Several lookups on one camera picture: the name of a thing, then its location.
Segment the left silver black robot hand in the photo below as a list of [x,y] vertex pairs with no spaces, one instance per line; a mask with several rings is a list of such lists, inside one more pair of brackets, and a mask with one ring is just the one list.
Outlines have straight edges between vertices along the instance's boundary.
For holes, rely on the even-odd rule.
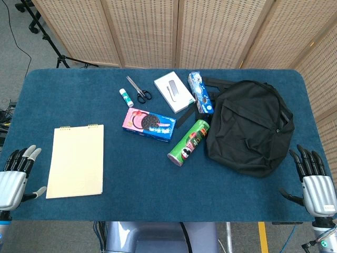
[[42,149],[31,145],[14,150],[1,171],[1,211],[13,211],[22,202],[36,199],[47,190],[42,186],[32,193],[25,193],[28,177]]

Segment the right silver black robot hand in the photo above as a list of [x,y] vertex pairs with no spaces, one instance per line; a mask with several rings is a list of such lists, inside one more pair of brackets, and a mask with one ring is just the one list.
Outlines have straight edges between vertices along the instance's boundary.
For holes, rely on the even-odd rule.
[[322,158],[316,151],[309,151],[297,145],[299,153],[289,150],[296,166],[302,186],[302,197],[287,193],[283,188],[280,194],[306,208],[316,218],[333,217],[336,214],[336,193],[332,178],[327,175]]

